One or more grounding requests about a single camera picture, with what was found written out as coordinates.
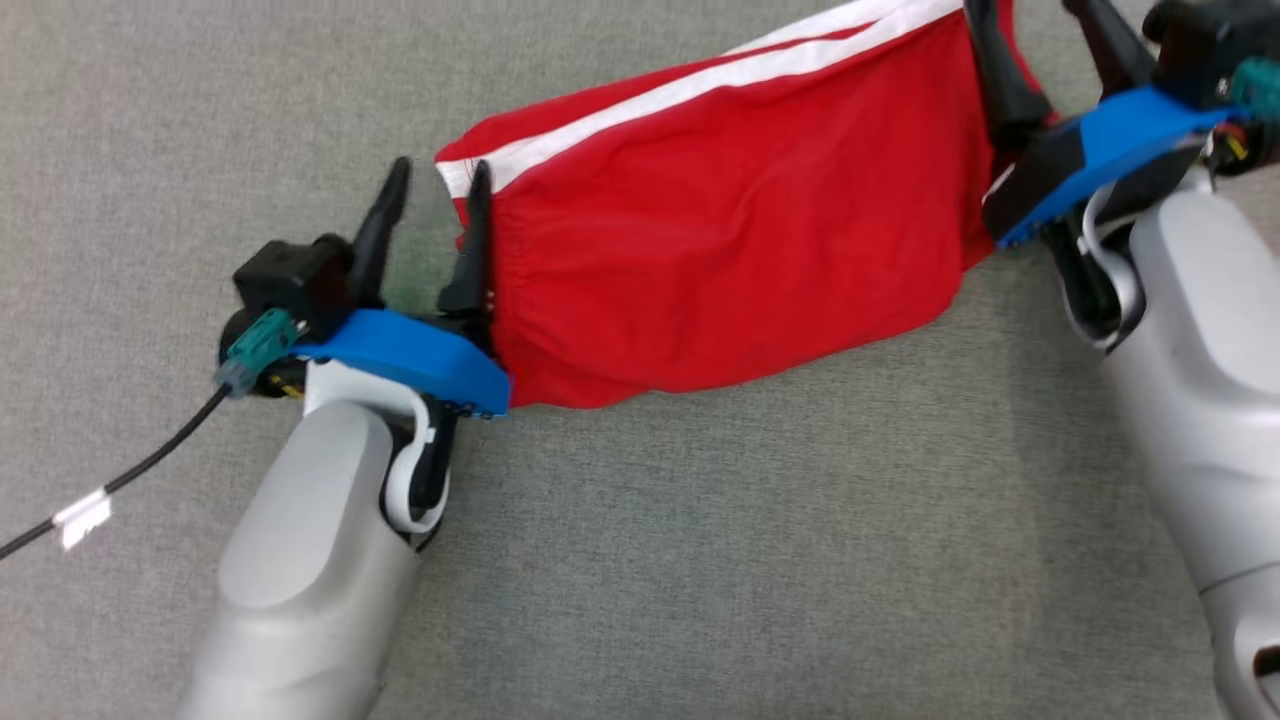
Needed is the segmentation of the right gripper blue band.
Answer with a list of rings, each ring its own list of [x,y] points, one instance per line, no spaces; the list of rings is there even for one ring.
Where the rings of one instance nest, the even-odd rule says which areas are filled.
[[[1229,106],[1190,109],[1143,87],[1153,79],[1156,59],[1112,0],[1062,0],[1062,8],[1082,29],[1100,97],[1107,100],[1034,141],[989,187],[983,222],[996,249],[1025,243],[1094,191],[1166,154],[1199,149],[1235,114]],[[1015,53],[1012,0],[964,0],[964,15],[987,126],[1041,128],[1051,108]]]

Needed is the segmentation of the red white basketball jersey shirt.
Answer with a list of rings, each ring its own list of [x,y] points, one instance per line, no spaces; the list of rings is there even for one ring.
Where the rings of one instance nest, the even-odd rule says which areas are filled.
[[[480,120],[517,407],[737,386],[911,332],[995,251],[963,0],[851,0],[732,53]]]

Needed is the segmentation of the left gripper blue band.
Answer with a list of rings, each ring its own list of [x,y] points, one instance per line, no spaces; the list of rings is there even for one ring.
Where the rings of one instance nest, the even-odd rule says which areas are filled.
[[[411,174],[410,158],[401,156],[392,163],[351,243],[352,265],[347,278],[358,307],[385,306],[381,283],[390,240],[410,196]],[[462,249],[451,282],[436,297],[436,309],[449,319],[490,323],[493,223],[492,168],[488,160],[476,165],[463,209]],[[219,342],[218,365],[232,337],[259,316],[252,316],[246,309],[232,315]],[[385,309],[356,309],[344,325],[324,342],[302,334],[289,356],[270,365],[250,395],[273,369],[296,359],[342,363],[472,415],[503,416],[511,407],[509,377],[471,340]]]

